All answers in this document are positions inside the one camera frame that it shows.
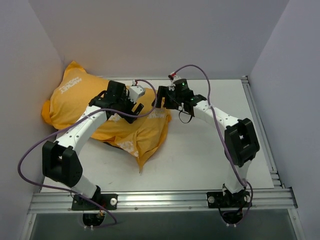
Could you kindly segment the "yellow Mickey Mouse pillowcase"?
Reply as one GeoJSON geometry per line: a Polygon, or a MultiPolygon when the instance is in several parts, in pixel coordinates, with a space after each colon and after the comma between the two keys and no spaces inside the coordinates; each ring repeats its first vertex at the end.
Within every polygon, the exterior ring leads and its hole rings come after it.
{"type": "MultiPolygon", "coordinates": [[[[91,75],[72,61],[65,69],[60,85],[43,106],[43,120],[57,130],[74,124],[84,113],[91,99],[106,90],[109,80],[91,75]]],[[[143,104],[142,114],[148,116],[136,119],[132,124],[114,114],[91,136],[93,139],[120,148],[134,156],[142,170],[148,159],[165,142],[171,112],[165,108],[152,110],[154,91],[147,88],[138,102],[143,104]]]]}

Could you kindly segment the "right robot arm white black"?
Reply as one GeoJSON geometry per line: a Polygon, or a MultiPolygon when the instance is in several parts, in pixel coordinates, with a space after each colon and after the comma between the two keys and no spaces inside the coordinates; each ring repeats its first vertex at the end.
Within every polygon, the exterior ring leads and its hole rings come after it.
{"type": "Polygon", "coordinates": [[[222,200],[230,207],[238,203],[239,192],[249,185],[249,166],[260,150],[253,122],[249,118],[239,119],[229,115],[212,105],[209,97],[194,94],[185,78],[172,80],[170,86],[159,86],[153,105],[179,110],[216,128],[230,165],[222,187],[222,200]]]}

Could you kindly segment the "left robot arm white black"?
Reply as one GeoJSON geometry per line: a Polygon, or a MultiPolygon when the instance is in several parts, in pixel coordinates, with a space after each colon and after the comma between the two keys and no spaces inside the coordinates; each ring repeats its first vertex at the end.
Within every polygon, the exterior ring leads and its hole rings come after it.
{"type": "Polygon", "coordinates": [[[110,81],[107,88],[92,98],[77,125],[68,129],[55,141],[47,141],[42,147],[42,173],[72,191],[83,195],[83,204],[90,210],[100,206],[98,186],[83,174],[79,154],[93,133],[112,115],[118,114],[128,123],[133,123],[143,109],[137,103],[146,90],[135,84],[110,81]]]}

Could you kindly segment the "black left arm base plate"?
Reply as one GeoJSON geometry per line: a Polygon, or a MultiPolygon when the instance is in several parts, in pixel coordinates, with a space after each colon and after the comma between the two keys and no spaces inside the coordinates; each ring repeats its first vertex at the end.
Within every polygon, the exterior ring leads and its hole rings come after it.
{"type": "MultiPolygon", "coordinates": [[[[115,193],[102,193],[97,200],[93,199],[93,201],[107,210],[116,210],[118,204],[118,195],[115,193]]],[[[76,194],[73,196],[71,209],[73,211],[93,211],[99,210],[100,208],[76,194]]]]}

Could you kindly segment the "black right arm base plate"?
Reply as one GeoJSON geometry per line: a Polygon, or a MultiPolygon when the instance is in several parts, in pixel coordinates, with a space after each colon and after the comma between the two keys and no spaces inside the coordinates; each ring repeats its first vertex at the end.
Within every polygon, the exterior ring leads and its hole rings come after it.
{"type": "Polygon", "coordinates": [[[229,190],[207,192],[207,204],[209,208],[244,208],[251,207],[251,195],[245,189],[231,193],[229,190]]]}

